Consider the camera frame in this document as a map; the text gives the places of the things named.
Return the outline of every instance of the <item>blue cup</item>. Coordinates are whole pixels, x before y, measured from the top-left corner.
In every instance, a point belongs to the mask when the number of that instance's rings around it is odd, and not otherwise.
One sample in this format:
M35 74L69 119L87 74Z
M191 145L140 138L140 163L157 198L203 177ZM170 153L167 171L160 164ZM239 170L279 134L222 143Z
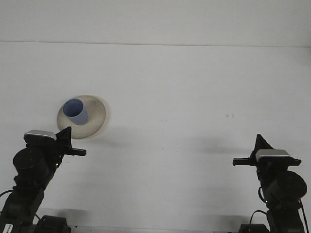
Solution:
M79 99L70 99L63 106L65 116L77 125L85 125L88 122L88 114L85 105Z

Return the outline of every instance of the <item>sticker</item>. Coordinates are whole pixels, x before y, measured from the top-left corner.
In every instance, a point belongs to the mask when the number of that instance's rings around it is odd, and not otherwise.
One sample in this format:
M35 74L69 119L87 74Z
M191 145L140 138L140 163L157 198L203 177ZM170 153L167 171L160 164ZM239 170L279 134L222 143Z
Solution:
M13 229L12 224L6 224L2 233L11 233L12 229Z

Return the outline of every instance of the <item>white surface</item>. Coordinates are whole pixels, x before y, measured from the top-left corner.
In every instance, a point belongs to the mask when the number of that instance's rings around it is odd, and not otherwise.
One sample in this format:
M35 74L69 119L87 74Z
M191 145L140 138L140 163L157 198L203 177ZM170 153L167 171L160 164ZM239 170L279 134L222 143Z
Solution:
M14 184L25 132L56 132L66 100L97 95L111 121L73 141L87 156L63 160L39 215L78 226L236 231L265 209L255 168L232 166L257 133L302 159L291 170L311 183L310 73L306 48L2 42L1 190ZM310 192L303 202L311 216Z
M0 40L311 46L310 0L0 1Z

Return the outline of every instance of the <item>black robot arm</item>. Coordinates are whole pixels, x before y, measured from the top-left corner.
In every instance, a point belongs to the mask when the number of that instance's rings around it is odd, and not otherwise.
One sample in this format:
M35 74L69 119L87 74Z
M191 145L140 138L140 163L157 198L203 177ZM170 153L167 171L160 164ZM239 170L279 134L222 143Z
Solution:
M291 157L285 150L272 148L257 135L256 144L249 158L234 158L233 165L256 166L257 176L267 208L267 219L271 233L304 233L298 210L299 201L307 192L307 185L289 166L298 166L301 160ZM243 224L239 232L256 231L263 224Z
M86 150L72 148L71 127L56 135L32 130L24 135L24 140L26 148L13 159L18 175L14 177L16 186L0 215L0 232L24 233L33 228L33 219L44 198L43 191L64 155L86 155ZM55 218L45 216L44 220Z

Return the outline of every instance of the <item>black cable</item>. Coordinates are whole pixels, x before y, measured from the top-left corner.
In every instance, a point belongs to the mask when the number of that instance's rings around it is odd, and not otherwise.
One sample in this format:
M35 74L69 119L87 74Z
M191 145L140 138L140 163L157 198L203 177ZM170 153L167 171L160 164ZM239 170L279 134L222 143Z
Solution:
M264 200L264 198L261 195L261 190L262 190L262 188L259 187L259 189L258 189L258 196L259 196L260 200L262 200L264 203L266 203L266 201Z
M267 215L267 213L264 212L264 211L262 211L262 210L256 210L256 211L254 211L253 214L252 214L252 216L251 216L251 219L249 220L249 225L252 224L253 216L254 216L254 214L257 213L257 212L260 212L260 213L263 213L264 215Z
M301 204L301 210L302 210L302 215L303 215L303 218L304 218L304 220L305 220L306 230L307 230L307 233L309 233L309 228L308 228L308 223L307 223L306 213L305 213L305 209L303 208L303 205L302 205L302 201L301 201L301 199L299 200L299 203Z
M13 192L13 190L7 190L7 191L5 191L5 192L1 193L1 194L0 194L0 197L2 197L4 194L6 194L6 193L10 193L10 192Z
M37 214L35 214L35 216L36 216L39 220L41 219Z

